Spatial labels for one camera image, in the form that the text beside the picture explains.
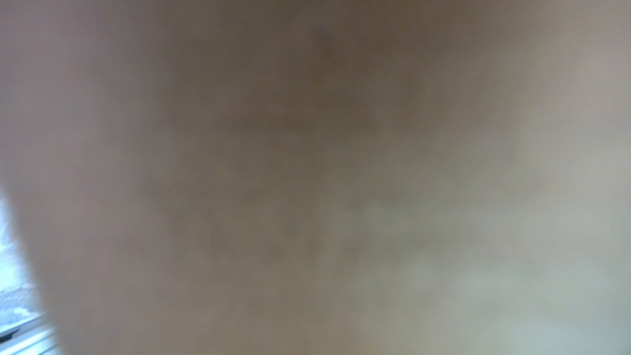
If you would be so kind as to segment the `brown cardboard box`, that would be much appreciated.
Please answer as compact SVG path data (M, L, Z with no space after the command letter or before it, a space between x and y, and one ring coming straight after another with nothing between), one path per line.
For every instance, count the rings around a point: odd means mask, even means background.
M630 0L1 0L68 354L627 354Z

